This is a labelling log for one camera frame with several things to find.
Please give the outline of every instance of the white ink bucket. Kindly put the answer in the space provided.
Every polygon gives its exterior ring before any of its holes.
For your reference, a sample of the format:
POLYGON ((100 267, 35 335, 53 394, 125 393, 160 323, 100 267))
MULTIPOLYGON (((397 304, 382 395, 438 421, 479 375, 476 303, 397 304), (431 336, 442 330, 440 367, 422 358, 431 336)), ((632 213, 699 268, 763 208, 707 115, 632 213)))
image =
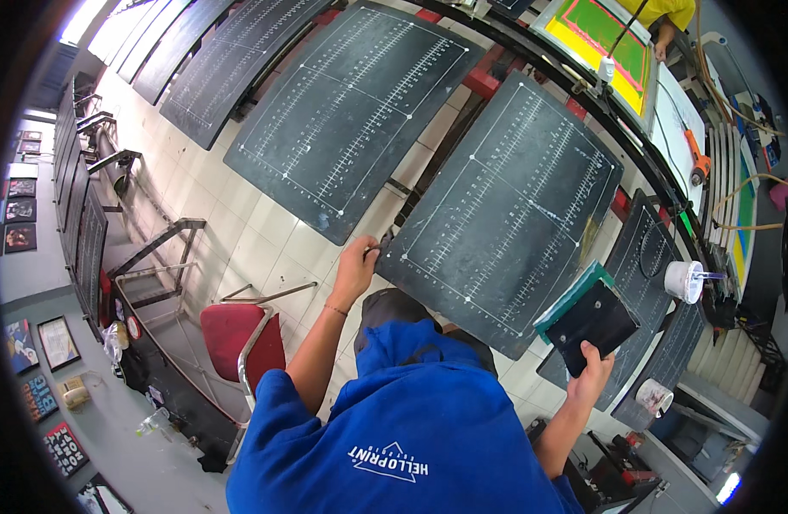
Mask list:
POLYGON ((647 378, 636 392, 636 403, 645 407, 648 412, 661 418, 668 407, 674 402, 674 392, 653 378, 647 378))
POLYGON ((702 273, 701 262, 669 262, 663 283, 665 292, 685 303, 697 303, 702 295, 702 278, 694 275, 699 273, 702 273))

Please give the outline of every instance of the red chair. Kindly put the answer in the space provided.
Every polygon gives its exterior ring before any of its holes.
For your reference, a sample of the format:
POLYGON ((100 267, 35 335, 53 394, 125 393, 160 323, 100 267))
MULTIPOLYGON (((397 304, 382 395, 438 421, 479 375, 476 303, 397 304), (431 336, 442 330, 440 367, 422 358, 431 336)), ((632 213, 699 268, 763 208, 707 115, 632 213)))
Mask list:
POLYGON ((290 293, 316 287, 316 282, 258 298, 234 298, 247 284, 200 314, 205 346, 214 370, 225 380, 242 384, 246 402, 254 410, 254 386, 269 369, 285 369, 279 316, 271 306, 260 307, 290 293))

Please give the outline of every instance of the wrist bracelet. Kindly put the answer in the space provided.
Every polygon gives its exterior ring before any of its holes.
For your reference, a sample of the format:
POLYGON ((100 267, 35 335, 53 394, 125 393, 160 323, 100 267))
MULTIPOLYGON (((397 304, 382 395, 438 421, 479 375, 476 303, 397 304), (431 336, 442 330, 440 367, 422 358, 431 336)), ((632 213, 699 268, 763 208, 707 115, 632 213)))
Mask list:
POLYGON ((345 317, 348 317, 348 313, 346 313, 345 311, 334 307, 333 305, 329 305, 328 303, 326 303, 325 307, 331 309, 332 311, 336 311, 337 313, 340 313, 340 314, 342 314, 345 317))

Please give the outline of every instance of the orange heat gun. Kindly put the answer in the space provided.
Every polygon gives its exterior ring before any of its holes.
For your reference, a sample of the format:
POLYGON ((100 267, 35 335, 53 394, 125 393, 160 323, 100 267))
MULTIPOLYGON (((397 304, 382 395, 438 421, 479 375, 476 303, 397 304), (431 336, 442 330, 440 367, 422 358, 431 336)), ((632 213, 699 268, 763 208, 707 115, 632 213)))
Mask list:
POLYGON ((691 171, 691 185, 698 186, 708 178, 710 157, 700 152, 700 148, 697 146, 697 139, 687 125, 685 125, 685 139, 688 140, 688 146, 691 147, 691 155, 694 158, 694 169, 691 171))

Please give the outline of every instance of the person in yellow shirt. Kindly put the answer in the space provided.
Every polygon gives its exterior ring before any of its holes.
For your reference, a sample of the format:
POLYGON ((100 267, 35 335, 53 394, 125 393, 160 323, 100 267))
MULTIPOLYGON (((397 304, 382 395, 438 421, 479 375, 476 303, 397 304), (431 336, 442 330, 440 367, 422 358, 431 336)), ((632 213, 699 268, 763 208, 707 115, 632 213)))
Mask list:
MULTIPOLYGON (((630 13, 635 13, 642 0, 617 0, 630 13)), ((685 30, 694 17, 696 5, 694 0, 648 0, 640 15, 636 19, 646 29, 654 24, 657 19, 665 15, 659 25, 659 33, 654 44, 654 56, 660 63, 665 60, 665 49, 674 39, 676 29, 685 30)))

